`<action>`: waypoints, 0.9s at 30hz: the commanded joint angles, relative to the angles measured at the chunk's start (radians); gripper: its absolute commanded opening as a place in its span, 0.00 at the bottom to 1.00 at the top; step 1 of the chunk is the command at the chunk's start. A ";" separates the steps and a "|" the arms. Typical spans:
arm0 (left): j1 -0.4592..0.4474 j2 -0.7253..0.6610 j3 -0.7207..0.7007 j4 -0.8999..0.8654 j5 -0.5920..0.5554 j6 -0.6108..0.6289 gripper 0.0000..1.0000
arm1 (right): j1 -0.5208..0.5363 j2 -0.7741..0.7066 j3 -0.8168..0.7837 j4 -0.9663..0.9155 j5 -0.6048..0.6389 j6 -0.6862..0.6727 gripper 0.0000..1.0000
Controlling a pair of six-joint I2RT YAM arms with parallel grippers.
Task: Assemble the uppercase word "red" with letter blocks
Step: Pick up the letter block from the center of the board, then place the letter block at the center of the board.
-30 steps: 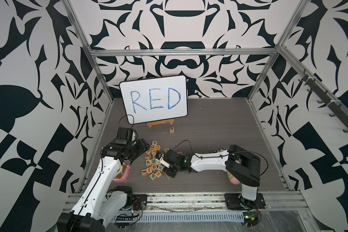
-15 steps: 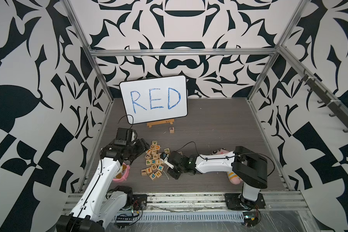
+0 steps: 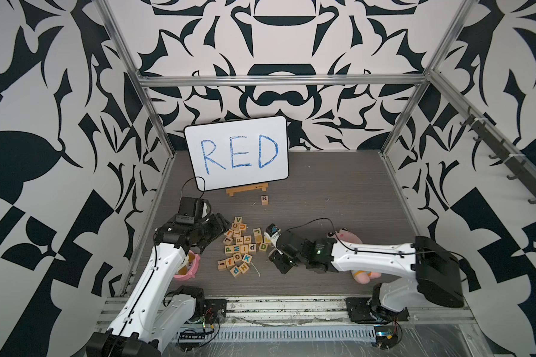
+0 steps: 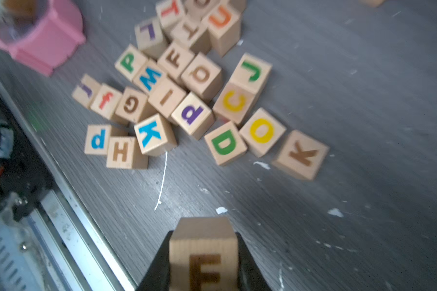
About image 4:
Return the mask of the wooden block letter E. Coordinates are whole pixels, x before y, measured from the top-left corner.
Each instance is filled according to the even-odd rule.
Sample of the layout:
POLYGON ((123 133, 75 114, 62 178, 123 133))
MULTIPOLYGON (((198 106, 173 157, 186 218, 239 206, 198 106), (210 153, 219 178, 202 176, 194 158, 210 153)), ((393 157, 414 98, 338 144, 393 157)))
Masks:
POLYGON ((236 291, 239 246, 227 217, 181 218, 169 240, 171 291, 236 291))

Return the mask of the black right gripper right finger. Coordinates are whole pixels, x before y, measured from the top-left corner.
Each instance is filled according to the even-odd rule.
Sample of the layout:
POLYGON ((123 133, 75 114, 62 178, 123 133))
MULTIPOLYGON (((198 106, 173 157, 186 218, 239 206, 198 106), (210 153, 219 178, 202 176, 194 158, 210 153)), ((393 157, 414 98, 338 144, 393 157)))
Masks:
POLYGON ((240 291, 271 291, 244 238, 239 232, 236 236, 239 247, 238 289, 240 291))

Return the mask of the wooden block green D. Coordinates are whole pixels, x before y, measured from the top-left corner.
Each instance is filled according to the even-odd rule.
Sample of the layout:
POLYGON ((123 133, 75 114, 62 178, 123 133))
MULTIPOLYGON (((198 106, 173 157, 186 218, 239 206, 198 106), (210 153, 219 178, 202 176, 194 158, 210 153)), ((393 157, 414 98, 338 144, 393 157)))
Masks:
POLYGON ((218 166, 225 166, 235 161, 248 150, 237 126, 232 121, 206 134, 205 141, 218 166))

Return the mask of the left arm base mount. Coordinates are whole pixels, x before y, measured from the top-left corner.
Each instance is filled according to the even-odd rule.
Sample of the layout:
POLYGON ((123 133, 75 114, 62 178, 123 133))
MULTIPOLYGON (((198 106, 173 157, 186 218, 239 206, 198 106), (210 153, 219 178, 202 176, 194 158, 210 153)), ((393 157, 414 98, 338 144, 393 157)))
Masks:
POLYGON ((0 209, 11 204, 13 219, 20 221, 37 207, 54 186, 53 176, 0 97, 0 126, 13 134, 12 151, 0 158, 0 209))

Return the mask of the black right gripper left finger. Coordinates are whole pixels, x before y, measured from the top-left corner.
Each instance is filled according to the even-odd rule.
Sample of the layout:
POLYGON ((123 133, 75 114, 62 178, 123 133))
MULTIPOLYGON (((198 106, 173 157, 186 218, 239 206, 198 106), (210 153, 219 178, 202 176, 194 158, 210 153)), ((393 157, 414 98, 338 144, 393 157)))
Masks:
POLYGON ((170 281, 169 240, 173 231, 169 231, 161 243, 144 278, 136 291, 168 291, 170 281))

